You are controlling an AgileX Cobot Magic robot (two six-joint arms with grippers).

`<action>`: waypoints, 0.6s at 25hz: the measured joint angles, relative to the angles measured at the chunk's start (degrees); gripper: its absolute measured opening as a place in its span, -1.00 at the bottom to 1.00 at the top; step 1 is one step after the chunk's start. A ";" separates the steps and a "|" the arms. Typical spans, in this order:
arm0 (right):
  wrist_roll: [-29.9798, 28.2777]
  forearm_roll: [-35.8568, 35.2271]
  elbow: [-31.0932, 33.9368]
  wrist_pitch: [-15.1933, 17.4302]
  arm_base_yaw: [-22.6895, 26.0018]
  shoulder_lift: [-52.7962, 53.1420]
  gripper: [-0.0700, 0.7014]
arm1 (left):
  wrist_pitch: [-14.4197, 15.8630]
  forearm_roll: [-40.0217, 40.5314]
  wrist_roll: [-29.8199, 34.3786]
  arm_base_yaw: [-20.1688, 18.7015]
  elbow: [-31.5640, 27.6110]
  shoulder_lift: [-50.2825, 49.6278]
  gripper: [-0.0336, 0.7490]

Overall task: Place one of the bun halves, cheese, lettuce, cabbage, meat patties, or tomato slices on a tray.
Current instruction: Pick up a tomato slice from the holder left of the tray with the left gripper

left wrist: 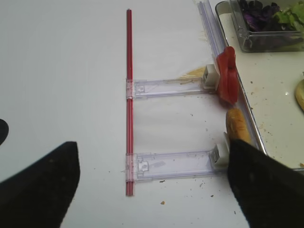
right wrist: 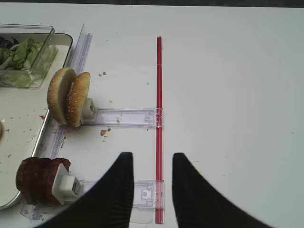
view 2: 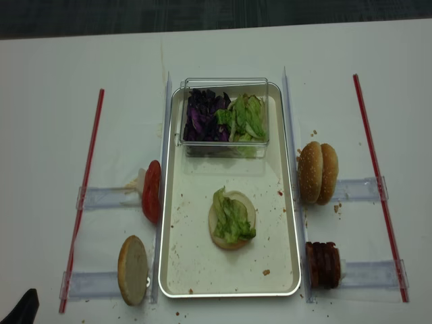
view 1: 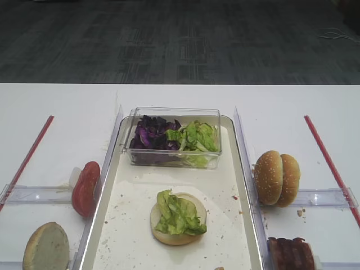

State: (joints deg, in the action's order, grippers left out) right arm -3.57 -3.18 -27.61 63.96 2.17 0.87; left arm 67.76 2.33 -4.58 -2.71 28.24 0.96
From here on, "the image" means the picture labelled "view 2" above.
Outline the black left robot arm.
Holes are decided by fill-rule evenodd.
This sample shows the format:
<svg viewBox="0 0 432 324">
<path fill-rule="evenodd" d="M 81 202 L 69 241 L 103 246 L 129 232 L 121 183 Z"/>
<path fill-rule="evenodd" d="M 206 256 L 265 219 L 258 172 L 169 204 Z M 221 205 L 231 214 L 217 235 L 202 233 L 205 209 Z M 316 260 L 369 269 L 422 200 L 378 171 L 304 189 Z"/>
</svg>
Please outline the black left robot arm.
<svg viewBox="0 0 432 324">
<path fill-rule="evenodd" d="M 1 320 L 1 324 L 33 324 L 39 305 L 37 290 L 31 288 L 22 296 L 13 310 Z"/>
</svg>

